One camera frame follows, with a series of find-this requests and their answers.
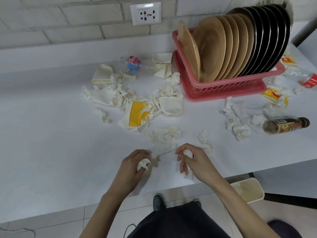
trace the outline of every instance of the wall socket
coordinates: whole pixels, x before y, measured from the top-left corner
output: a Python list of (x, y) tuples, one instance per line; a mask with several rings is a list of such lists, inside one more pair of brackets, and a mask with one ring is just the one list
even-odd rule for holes
[(162, 23), (162, 3), (152, 2), (130, 5), (133, 26)]

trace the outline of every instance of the left hand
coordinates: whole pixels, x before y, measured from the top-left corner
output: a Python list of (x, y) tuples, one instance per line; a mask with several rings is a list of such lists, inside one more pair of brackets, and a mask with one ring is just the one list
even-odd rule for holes
[(107, 193), (124, 200), (138, 185), (145, 171), (145, 168), (137, 171), (138, 163), (150, 158), (151, 154), (144, 149), (137, 149), (124, 158)]

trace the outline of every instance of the white trash bin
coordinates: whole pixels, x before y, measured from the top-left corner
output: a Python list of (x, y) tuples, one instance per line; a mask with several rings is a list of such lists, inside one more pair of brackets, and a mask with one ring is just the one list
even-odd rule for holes
[(248, 204), (264, 198), (264, 191), (256, 178), (235, 182), (231, 186)]

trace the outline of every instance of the dish rack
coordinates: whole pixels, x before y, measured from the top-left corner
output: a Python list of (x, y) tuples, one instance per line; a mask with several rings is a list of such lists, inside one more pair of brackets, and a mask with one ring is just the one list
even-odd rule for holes
[(177, 36), (178, 31), (176, 30), (172, 34), (173, 41), (177, 48), (177, 50), (173, 52), (173, 60), (180, 73), (185, 94), (190, 101), (206, 101), (230, 96), (236, 97), (263, 93), (267, 88), (262, 79), (281, 75), (285, 71), (283, 64), (278, 62), (271, 71), (265, 73), (205, 83), (197, 82), (183, 51), (183, 46), (178, 41)]

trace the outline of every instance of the bottle cap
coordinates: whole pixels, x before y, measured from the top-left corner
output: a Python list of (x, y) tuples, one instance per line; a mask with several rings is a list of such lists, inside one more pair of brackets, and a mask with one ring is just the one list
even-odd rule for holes
[(303, 128), (307, 128), (310, 125), (310, 121), (307, 118), (299, 118), (303, 122)]

